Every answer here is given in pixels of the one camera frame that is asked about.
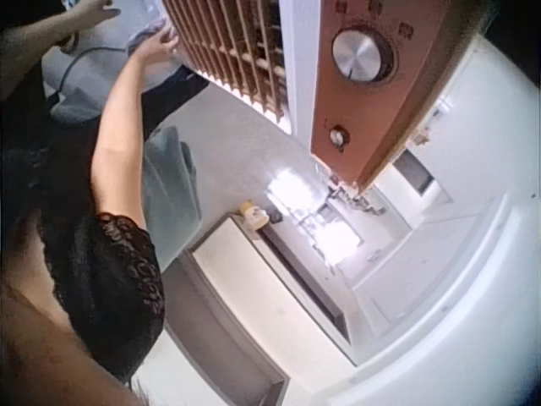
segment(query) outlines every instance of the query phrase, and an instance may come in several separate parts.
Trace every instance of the wooden rack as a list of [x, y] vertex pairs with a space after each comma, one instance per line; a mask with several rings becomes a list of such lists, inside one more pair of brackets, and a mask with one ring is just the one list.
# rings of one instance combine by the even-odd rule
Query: wooden rack
[[192, 69], [272, 111], [287, 104], [278, 0], [164, 0]]

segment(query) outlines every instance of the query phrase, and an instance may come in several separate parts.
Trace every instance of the woman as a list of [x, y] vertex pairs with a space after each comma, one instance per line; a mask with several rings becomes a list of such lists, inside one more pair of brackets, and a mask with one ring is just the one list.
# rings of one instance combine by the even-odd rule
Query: woman
[[[128, 60], [97, 136], [87, 123], [82, 133], [59, 127], [40, 150], [3, 151], [3, 292], [13, 292], [9, 297], [45, 317], [122, 383], [163, 327], [161, 274], [141, 207], [148, 131], [140, 92], [145, 67], [177, 46], [168, 32], [144, 41]], [[3, 313], [4, 322], [13, 325]], [[28, 333], [20, 322], [11, 331], [21, 328], [22, 336]]]

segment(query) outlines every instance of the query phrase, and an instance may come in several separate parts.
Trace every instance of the silver knob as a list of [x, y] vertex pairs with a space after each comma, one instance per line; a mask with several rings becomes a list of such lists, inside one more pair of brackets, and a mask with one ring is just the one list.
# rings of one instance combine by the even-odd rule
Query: silver knob
[[332, 57], [340, 72], [350, 80], [372, 82], [391, 71], [392, 51], [376, 33], [344, 30], [332, 42]]
[[349, 133], [341, 126], [337, 125], [329, 133], [329, 139], [339, 151], [343, 151], [344, 146], [349, 144]]

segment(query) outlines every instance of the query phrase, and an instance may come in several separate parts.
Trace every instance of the gray cloth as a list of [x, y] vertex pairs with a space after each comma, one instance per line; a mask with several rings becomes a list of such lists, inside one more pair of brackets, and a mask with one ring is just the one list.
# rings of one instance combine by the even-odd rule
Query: gray cloth
[[162, 272], [201, 226], [195, 165], [177, 129], [158, 130], [145, 142], [143, 210]]

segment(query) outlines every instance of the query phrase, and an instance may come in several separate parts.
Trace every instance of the white floor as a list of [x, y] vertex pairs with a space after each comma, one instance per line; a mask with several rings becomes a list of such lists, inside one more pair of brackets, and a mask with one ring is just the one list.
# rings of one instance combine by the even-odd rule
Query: white floor
[[295, 139], [215, 85], [209, 85], [169, 116], [188, 143], [197, 167], [203, 212], [201, 233], [227, 211], [251, 199], [258, 203], [272, 179], [291, 168], [324, 191], [315, 161]]

